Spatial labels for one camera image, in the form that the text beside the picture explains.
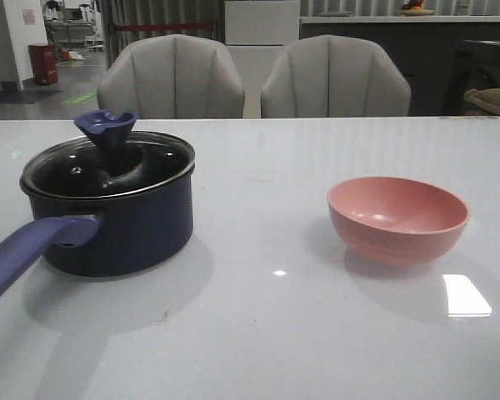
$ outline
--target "plastic bowl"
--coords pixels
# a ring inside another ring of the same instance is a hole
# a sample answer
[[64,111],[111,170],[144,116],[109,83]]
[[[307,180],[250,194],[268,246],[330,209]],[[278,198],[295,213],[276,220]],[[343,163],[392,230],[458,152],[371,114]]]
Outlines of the plastic bowl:
[[356,252],[378,263],[409,267],[450,250],[470,212],[457,196],[400,177],[359,177],[327,194],[333,226]]

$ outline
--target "white chair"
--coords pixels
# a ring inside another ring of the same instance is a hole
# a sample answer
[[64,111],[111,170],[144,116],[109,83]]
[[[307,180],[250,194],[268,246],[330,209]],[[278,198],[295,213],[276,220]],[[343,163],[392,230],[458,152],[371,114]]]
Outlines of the white chair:
[[220,42],[186,35],[129,44],[97,90],[100,108],[140,118],[241,118],[244,89]]
[[261,91],[263,118],[407,116],[411,89],[376,43],[322,35],[283,46]]

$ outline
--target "navy blue saucepan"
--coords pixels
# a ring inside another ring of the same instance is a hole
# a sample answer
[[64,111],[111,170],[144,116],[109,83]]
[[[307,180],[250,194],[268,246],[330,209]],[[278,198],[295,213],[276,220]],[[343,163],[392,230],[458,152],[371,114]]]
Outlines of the navy blue saucepan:
[[164,133],[130,132],[136,119],[83,114],[75,123],[87,137],[26,164],[20,187],[34,221],[0,243],[0,296],[41,255],[66,273],[109,277],[185,246],[193,232],[193,147]]

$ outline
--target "blue handle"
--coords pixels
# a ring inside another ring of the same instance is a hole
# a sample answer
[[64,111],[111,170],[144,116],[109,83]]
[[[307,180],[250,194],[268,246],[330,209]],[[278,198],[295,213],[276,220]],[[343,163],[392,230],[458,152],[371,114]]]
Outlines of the blue handle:
[[0,243],[0,296],[53,244],[75,248],[98,231],[95,217],[48,217],[32,221]]

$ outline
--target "red trash can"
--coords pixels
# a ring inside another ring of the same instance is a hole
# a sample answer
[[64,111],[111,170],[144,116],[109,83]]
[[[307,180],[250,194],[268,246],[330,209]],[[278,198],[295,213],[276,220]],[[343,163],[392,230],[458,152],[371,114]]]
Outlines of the red trash can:
[[46,43],[28,46],[32,60],[33,79],[36,85],[50,85],[58,81],[56,60],[53,57],[53,45]]

